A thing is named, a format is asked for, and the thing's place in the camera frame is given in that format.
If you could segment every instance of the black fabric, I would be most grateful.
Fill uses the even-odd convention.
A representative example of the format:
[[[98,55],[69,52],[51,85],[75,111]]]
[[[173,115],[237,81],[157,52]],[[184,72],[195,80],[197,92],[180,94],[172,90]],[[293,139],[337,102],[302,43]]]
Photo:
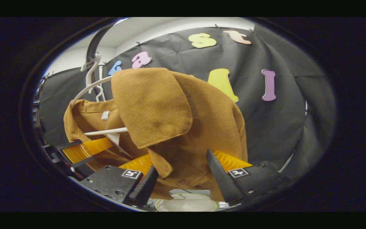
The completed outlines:
[[[87,71],[80,72],[80,68],[62,71],[47,78],[40,92],[40,119],[45,126],[44,139],[50,145],[58,146],[69,142],[63,116],[70,101],[85,88]],[[87,92],[80,99],[95,101],[96,95]]]
[[[235,30],[247,37],[251,45],[232,40],[225,30]],[[217,44],[196,48],[188,37],[207,33]],[[132,67],[132,58],[147,51],[152,60],[145,67],[166,67],[171,71],[190,74],[204,81],[213,69],[227,68],[228,78],[246,121],[248,162],[270,161],[282,168],[292,156],[291,177],[304,174],[321,158],[334,132],[336,108],[334,95],[321,67],[301,49],[269,30],[256,25],[254,32],[235,28],[198,28],[163,35],[137,45],[120,54],[103,67],[108,72],[116,61],[121,68]],[[265,78],[262,69],[275,71],[276,100],[262,100]],[[105,87],[110,93],[110,84]],[[310,120],[306,124],[305,104]],[[316,135],[303,133],[309,128]],[[298,146],[299,138],[315,138],[320,148]]]

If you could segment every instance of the black metal bracket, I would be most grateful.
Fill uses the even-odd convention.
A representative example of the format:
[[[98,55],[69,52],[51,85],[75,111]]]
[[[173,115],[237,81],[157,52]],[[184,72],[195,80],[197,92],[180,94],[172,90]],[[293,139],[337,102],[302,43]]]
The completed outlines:
[[[52,145],[44,145],[43,149],[45,150],[46,154],[52,160],[53,163],[57,163],[63,161],[57,149]]]
[[[225,173],[210,149],[207,151],[207,162],[225,202],[230,206],[261,197],[290,182],[289,178],[268,163],[238,168]]]
[[[75,145],[80,145],[82,144],[83,142],[81,140],[78,140],[78,141],[75,141],[75,142],[70,142],[70,143],[67,143],[67,144],[63,144],[63,145],[59,145],[56,147],[57,151],[61,154],[61,156],[64,158],[64,160],[69,164],[71,165],[73,168],[77,168],[79,167],[80,165],[83,165],[83,164],[86,164],[87,162],[91,161],[93,159],[93,157],[89,157],[89,158],[86,158],[84,160],[81,160],[81,161],[78,161],[76,163],[73,163],[67,156],[66,154],[63,152],[63,149],[65,148],[69,148],[69,147],[72,147],[72,146],[75,146]]]
[[[81,183],[110,199],[143,207],[151,196],[158,173],[152,166],[139,182],[142,176],[141,171],[106,165]]]
[[[43,134],[46,132],[45,126],[39,116],[39,100],[33,101],[32,106],[32,123],[35,130],[36,137],[40,142],[46,143]]]

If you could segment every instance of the white wall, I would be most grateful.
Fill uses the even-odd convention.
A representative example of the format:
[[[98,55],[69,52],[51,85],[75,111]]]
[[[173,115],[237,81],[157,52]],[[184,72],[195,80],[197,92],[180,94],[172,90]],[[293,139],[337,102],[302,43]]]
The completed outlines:
[[[102,38],[97,51],[101,53],[101,62],[108,62],[119,54],[137,45],[136,42],[145,42],[150,39],[168,33],[186,29],[214,27],[230,27],[238,29],[254,29],[254,23],[239,17],[169,17],[169,18],[147,18],[133,17],[112,27]],[[64,51],[47,69],[46,74],[58,73],[71,68],[80,67],[85,63],[87,47],[93,35],[75,44],[73,47]]]

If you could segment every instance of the black backdrop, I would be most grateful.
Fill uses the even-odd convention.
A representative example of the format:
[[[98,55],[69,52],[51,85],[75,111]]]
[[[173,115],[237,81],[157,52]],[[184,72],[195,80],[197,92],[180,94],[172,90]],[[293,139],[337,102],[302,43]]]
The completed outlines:
[[[246,35],[252,44],[235,42],[223,32],[229,30]],[[217,44],[194,47],[188,37],[199,33],[209,34]],[[230,71],[228,78],[246,120],[248,162],[251,164],[269,161],[280,170],[292,157],[283,173],[290,178],[300,177],[317,163],[330,143],[336,121],[336,102],[328,77],[336,76],[325,76],[311,57],[259,25],[254,31],[197,28],[163,35],[113,58],[103,67],[103,77],[109,75],[117,61],[121,61],[122,69],[131,68],[132,58],[140,52],[148,52],[152,58],[142,68],[168,68],[204,81],[214,69]],[[273,101],[262,100],[265,93],[262,69],[276,73],[276,99]],[[85,87],[85,74],[76,68],[57,73],[45,81],[40,95],[40,113],[46,128],[45,139],[51,145],[67,143],[63,114],[70,100]],[[109,82],[103,84],[103,89],[106,98],[112,98]],[[81,99],[95,101],[93,94],[85,94]],[[309,104],[307,115],[306,100]]]
[[[103,208],[86,201],[35,165],[22,143],[16,108],[25,74],[34,61],[63,38],[49,37],[45,30],[61,25],[66,31],[82,28],[95,18],[0,18],[0,211],[97,211]],[[337,142],[323,160],[319,177],[306,181],[299,191],[265,210],[366,211],[366,18],[271,18],[307,40],[323,53],[344,77],[342,122]],[[43,45],[16,55],[34,41]]]

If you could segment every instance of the hanger hook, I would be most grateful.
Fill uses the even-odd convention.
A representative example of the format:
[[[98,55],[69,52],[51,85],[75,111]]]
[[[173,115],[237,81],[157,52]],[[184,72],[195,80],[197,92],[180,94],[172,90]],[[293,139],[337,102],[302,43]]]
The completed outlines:
[[[99,102],[99,97],[103,94],[103,88],[99,85],[97,85],[96,87],[100,89],[100,93],[96,96],[96,101]]]
[[[101,60],[101,54],[99,52],[96,52],[96,59],[94,60],[94,64],[93,67],[91,67],[91,69],[87,72],[87,75],[85,77],[85,85],[86,87],[88,87],[91,84],[91,75],[93,74],[94,70],[96,70],[98,64],[100,63]]]

